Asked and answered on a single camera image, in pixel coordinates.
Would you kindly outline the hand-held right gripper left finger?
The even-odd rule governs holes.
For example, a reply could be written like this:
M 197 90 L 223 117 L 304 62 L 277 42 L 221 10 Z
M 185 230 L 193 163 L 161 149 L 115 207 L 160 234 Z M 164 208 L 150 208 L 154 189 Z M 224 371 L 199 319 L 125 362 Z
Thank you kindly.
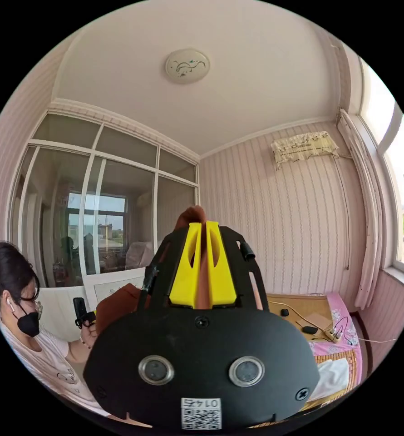
M 195 308 L 200 276 L 202 224 L 190 223 L 186 231 L 169 300 L 175 306 Z

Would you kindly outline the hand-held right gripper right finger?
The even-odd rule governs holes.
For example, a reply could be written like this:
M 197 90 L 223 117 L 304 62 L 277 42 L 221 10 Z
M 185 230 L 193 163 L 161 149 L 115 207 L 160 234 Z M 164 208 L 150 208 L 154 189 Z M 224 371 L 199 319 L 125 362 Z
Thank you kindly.
M 206 221 L 206 238 L 210 307 L 232 306 L 236 291 L 218 222 Z

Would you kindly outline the person's left hand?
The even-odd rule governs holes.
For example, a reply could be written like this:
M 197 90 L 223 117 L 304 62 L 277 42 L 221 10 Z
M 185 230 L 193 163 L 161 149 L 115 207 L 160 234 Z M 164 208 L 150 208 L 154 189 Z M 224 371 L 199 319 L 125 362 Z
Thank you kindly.
M 91 349 L 97 338 L 96 322 L 84 321 L 81 327 L 80 340 L 82 344 Z

